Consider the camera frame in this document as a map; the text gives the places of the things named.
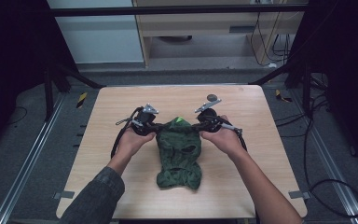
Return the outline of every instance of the sleeve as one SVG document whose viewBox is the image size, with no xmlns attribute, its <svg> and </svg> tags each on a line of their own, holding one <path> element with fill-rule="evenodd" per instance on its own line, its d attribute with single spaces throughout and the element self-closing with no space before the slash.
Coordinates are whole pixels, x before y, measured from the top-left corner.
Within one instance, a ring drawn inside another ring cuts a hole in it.
<svg viewBox="0 0 358 224">
<path fill-rule="evenodd" d="M 124 182 L 113 169 L 104 167 L 65 210 L 60 224 L 109 223 L 124 193 Z"/>
</svg>

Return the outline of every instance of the dark green fabric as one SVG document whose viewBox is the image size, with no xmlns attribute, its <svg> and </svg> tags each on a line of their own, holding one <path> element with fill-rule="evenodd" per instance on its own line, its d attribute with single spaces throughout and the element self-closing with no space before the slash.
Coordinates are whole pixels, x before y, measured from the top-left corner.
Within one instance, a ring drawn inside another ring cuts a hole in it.
<svg viewBox="0 0 358 224">
<path fill-rule="evenodd" d="M 160 188 L 188 186 L 198 189 L 202 177 L 196 160 L 201 153 L 201 141 L 198 132 L 182 118 L 166 123 L 157 134 L 161 172 L 157 175 Z"/>
</svg>

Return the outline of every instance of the human arm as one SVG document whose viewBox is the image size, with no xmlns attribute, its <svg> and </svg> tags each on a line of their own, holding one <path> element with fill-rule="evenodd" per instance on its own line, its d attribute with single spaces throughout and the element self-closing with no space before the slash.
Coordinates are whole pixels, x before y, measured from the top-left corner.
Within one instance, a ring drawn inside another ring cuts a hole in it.
<svg viewBox="0 0 358 224">
<path fill-rule="evenodd" d="M 281 192 L 270 182 L 259 166 L 241 146 L 238 136 L 229 129 L 217 133 L 200 132 L 234 162 L 248 189 L 262 223 L 301 223 L 302 218 Z"/>
<path fill-rule="evenodd" d="M 118 143 L 116 155 L 81 190 L 65 210 L 59 223 L 110 223 L 117 202 L 124 193 L 121 175 L 131 157 L 154 136 L 154 133 L 140 136 L 131 128 L 127 129 Z"/>
</svg>

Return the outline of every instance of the wall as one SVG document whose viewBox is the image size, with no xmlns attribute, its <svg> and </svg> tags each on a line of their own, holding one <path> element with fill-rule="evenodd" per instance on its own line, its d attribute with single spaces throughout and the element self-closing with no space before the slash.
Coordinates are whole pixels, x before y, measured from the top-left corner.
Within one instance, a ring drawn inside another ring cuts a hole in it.
<svg viewBox="0 0 358 224">
<path fill-rule="evenodd" d="M 48 4 L 51 8 L 132 7 L 131 0 L 48 0 Z M 134 16 L 56 20 L 77 66 L 144 61 Z"/>
</svg>

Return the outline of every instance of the light wood tabletop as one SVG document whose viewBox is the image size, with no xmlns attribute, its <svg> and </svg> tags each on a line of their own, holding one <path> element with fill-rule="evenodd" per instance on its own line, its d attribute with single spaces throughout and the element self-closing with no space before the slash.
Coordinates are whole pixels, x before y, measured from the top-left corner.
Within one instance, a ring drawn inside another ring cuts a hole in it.
<svg viewBox="0 0 358 224">
<path fill-rule="evenodd" d="M 198 123 L 195 109 L 207 103 L 207 95 L 222 100 L 213 109 L 227 115 L 243 129 L 243 138 L 252 158 L 266 176 L 304 217 L 307 208 L 301 198 L 291 199 L 289 191 L 298 185 L 259 86 L 147 86 L 109 87 L 100 90 L 80 148 L 65 186 L 75 197 L 109 162 L 110 152 L 122 125 L 138 106 L 151 104 L 159 111 L 156 123 L 182 117 Z M 156 183 L 161 170 L 156 139 L 146 143 L 132 157 L 122 176 L 126 191 L 118 201 L 113 218 L 239 218 L 255 217 L 255 207 L 234 164 L 212 143 L 201 139 L 198 164 L 202 170 L 200 188 L 160 189 Z M 61 198 L 57 217 L 73 199 Z"/>
</svg>

